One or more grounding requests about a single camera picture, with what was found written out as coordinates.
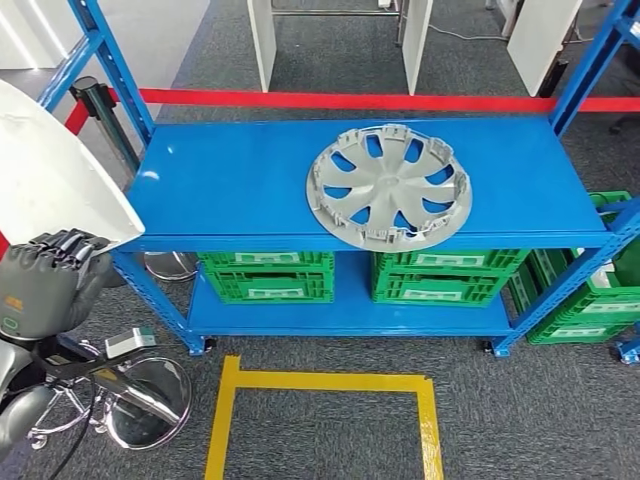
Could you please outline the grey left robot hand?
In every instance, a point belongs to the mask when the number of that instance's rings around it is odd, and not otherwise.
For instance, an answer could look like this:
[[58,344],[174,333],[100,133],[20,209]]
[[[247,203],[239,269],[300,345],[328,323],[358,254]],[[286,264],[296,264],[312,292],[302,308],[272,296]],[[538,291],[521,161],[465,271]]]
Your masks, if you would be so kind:
[[110,275],[109,245],[71,229],[8,247],[1,260],[1,334],[35,341],[81,325]]

